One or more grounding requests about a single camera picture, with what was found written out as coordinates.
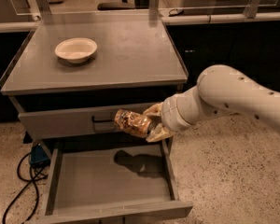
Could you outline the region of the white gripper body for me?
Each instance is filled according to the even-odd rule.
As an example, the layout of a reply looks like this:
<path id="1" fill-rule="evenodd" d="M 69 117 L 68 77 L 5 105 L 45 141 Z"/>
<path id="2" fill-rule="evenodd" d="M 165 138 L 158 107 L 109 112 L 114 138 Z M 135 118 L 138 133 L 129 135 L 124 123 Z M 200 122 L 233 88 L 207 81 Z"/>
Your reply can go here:
<path id="1" fill-rule="evenodd" d="M 161 123 L 171 132 L 179 133 L 187 130 L 190 124 L 180 115 L 177 107 L 177 100 L 180 94 L 166 98 L 161 106 Z"/>

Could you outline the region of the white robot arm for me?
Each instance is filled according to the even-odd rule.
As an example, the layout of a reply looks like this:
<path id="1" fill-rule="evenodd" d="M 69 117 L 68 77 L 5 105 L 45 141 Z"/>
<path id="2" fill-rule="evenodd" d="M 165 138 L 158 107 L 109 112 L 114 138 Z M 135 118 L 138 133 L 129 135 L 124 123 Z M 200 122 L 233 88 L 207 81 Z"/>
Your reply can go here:
<path id="1" fill-rule="evenodd" d="M 261 86 L 230 66 L 209 66 L 199 74 L 194 87 L 144 112 L 161 119 L 147 140 L 157 142 L 199 121 L 232 113 L 248 115 L 280 133 L 280 92 Z"/>

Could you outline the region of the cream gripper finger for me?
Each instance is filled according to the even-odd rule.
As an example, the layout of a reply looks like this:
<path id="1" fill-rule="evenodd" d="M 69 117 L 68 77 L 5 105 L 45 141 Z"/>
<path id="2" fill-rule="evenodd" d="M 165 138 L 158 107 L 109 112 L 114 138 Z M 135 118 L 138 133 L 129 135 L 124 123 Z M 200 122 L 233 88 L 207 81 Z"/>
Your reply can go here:
<path id="1" fill-rule="evenodd" d="M 157 103 L 146 109 L 143 114 L 148 117 L 159 117 L 161 115 L 162 103 Z"/>
<path id="2" fill-rule="evenodd" d="M 163 124 L 159 123 L 147 136 L 146 141 L 149 143 L 158 142 L 160 140 L 170 138 L 175 133 L 168 130 Z"/>

